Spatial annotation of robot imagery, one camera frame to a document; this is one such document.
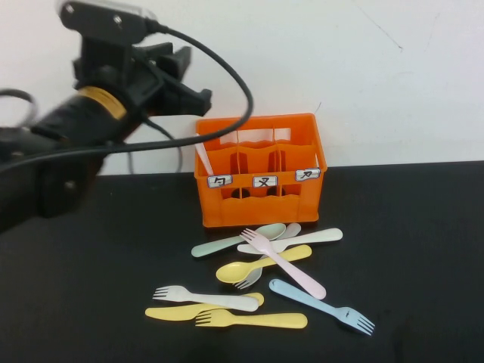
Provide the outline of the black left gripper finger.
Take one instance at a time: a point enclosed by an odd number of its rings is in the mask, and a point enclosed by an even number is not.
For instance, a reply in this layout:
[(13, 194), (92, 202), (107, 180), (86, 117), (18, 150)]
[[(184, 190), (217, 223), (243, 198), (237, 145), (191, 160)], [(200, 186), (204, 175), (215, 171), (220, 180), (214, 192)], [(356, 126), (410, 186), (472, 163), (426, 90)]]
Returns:
[(212, 106), (212, 91), (200, 92), (175, 82), (166, 83), (150, 102), (151, 116), (204, 116)]
[(183, 80), (191, 63), (191, 48), (174, 50), (171, 42), (133, 48), (132, 80)]

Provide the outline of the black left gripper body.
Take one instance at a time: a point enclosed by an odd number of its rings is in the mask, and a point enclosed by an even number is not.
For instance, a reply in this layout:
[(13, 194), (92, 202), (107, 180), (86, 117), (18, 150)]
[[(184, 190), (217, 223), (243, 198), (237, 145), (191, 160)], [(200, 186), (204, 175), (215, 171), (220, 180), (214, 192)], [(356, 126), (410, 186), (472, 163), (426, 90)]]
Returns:
[(99, 92), (112, 113), (170, 111), (170, 44), (134, 46), (82, 37), (75, 89)]

